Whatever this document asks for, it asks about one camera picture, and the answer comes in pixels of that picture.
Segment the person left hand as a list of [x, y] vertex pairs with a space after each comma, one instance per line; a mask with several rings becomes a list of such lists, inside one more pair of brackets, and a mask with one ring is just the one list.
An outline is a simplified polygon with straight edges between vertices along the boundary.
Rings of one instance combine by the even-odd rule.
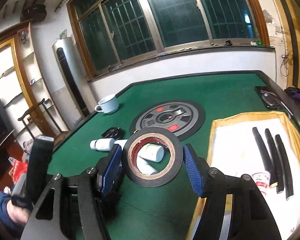
[[13, 205], [11, 200], [7, 202], [6, 209], [8, 216], [16, 224], [24, 226], [29, 220], [29, 210]]

